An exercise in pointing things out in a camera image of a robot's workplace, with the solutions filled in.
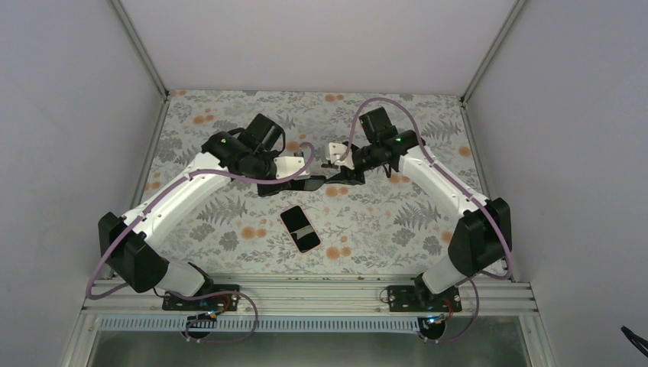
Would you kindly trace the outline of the black phone case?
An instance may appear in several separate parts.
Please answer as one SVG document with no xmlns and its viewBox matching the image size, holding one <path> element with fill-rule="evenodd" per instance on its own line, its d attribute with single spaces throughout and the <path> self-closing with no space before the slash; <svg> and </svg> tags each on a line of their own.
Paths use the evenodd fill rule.
<svg viewBox="0 0 648 367">
<path fill-rule="evenodd" d="M 326 176 L 315 175 L 309 178 L 299 179 L 299 180 L 290 180 L 289 189 L 285 191 L 316 191 L 326 182 Z"/>
</svg>

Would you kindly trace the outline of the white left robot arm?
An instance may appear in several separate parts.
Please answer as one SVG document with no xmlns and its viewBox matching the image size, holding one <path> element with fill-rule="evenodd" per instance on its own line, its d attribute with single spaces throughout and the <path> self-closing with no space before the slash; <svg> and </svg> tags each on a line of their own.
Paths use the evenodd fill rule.
<svg viewBox="0 0 648 367">
<path fill-rule="evenodd" d="M 159 287 L 182 294 L 195 310 L 212 301 L 206 276 L 190 264 L 170 261 L 156 248 L 173 227 L 199 203 L 232 180 L 278 184 L 287 179 L 277 166 L 275 149 L 285 131 L 258 114 L 245 128 L 217 132 L 171 182 L 149 200 L 118 216 L 106 213 L 98 222 L 100 264 L 108 265 L 137 293 Z"/>
</svg>

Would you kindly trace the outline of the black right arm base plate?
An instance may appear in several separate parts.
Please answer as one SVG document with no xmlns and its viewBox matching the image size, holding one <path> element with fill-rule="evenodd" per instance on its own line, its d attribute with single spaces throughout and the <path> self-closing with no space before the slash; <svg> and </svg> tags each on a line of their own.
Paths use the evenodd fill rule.
<svg viewBox="0 0 648 367">
<path fill-rule="evenodd" d="M 461 297 L 457 287 L 450 287 L 440 294 L 432 294 L 426 287 L 391 285 L 384 289 L 387 304 L 394 313 L 443 313 L 462 311 Z"/>
</svg>

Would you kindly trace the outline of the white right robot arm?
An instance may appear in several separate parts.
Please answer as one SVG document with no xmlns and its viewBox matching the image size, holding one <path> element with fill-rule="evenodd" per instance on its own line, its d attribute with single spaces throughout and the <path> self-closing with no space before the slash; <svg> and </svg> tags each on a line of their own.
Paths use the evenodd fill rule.
<svg viewBox="0 0 648 367">
<path fill-rule="evenodd" d="M 362 127 L 368 144 L 359 148 L 347 140 L 326 145 L 326 164 L 339 169 L 337 181 L 356 182 L 377 167 L 396 171 L 429 195 L 455 224 L 446 254 L 414 279 L 418 308 L 436 309 L 449 288 L 484 274 L 501 259 L 510 260 L 510 207 L 504 199 L 490 199 L 461 181 L 433 156 L 418 126 L 399 132 L 383 107 L 356 112 L 352 125 Z"/>
</svg>

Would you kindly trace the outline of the phone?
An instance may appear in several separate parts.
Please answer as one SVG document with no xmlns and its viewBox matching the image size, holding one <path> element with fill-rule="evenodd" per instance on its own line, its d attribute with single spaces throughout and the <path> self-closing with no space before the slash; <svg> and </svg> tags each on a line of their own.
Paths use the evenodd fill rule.
<svg viewBox="0 0 648 367">
<path fill-rule="evenodd" d="M 322 244 L 313 224 L 301 206 L 292 206 L 280 214 L 280 221 L 300 254 L 306 254 Z"/>
</svg>

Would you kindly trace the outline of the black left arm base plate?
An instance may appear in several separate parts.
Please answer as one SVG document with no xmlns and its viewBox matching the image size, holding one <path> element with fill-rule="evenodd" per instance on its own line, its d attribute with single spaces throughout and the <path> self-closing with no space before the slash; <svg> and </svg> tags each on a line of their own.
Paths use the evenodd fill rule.
<svg viewBox="0 0 648 367">
<path fill-rule="evenodd" d="M 238 295 L 232 294 L 232 291 L 240 291 L 240 287 L 237 284 L 213 284 L 204 286 L 196 295 L 199 297 L 198 300 L 184 300 L 166 292 L 161 308 L 165 311 L 203 313 L 236 311 Z"/>
</svg>

